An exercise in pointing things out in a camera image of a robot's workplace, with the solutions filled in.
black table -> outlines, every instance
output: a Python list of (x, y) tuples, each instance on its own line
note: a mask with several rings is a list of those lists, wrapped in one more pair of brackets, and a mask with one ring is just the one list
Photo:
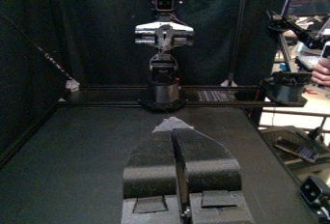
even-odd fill
[(0, 171), (0, 223), (120, 223), (123, 170), (131, 150), (175, 116), (238, 159), (256, 224), (316, 223), (288, 171), (235, 108), (58, 107)]

camera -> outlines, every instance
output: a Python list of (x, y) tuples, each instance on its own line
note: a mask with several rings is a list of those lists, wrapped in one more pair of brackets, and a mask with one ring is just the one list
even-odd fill
[(159, 12), (172, 12), (175, 10), (175, 0), (156, 0), (156, 10)]

person's hand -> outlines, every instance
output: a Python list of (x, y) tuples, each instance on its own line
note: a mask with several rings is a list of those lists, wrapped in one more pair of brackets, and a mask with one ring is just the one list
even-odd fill
[(319, 85), (330, 86), (330, 60), (320, 58), (314, 66), (311, 81)]

black backdrop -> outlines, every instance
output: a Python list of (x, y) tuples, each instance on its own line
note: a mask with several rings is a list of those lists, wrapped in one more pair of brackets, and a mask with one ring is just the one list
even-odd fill
[[(266, 9), (284, 0), (246, 0), (235, 81), (268, 76), (275, 40)], [(183, 84), (228, 77), (239, 0), (183, 0), (179, 18), (195, 28), (192, 47), (173, 50)], [(1, 14), (54, 56), (83, 84), (145, 84), (155, 51), (133, 43), (133, 27), (153, 21), (148, 0), (0, 0)], [(0, 151), (60, 98), (64, 77), (9, 22), (0, 18)]]

wire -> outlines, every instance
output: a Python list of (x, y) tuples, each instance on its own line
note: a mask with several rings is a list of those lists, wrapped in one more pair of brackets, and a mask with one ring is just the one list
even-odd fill
[(10, 23), (10, 25), (17, 29), (17, 31), (24, 35), (24, 37), (26, 38), (26, 40), (32, 43), (32, 45), (42, 52), (45, 53), (45, 51), (42, 50), (42, 48), (36, 44), (36, 42), (26, 36), (26, 34), (22, 32), (22, 30), (18, 28), (18, 26), (13, 23), (13, 21), (5, 16), (5, 14), (2, 13), (2, 11), (0, 10), (0, 14), (2, 19)]
[(26, 40), (34, 46), (34, 48), (37, 48), (37, 50), (44, 54), (45, 59), (53, 64), (53, 66), (65, 75), (65, 77), (69, 80), (73, 80), (73, 77), (68, 74), (68, 72), (64, 70), (60, 64), (54, 61), (54, 58), (50, 56), (50, 54), (37, 45), (37, 43), (30, 39), (30, 37), (22, 32), (22, 30), (18, 28), (14, 22), (5, 16), (1, 10), (0, 10), (0, 17), (17, 29), (17, 31), (22, 34), (22, 36), (26, 38)]
[(187, 23), (184, 23), (183, 21), (179, 20), (179, 18), (176, 17), (175, 14), (169, 14), (169, 18), (176, 21), (176, 23), (180, 23), (184, 26), (188, 26)]

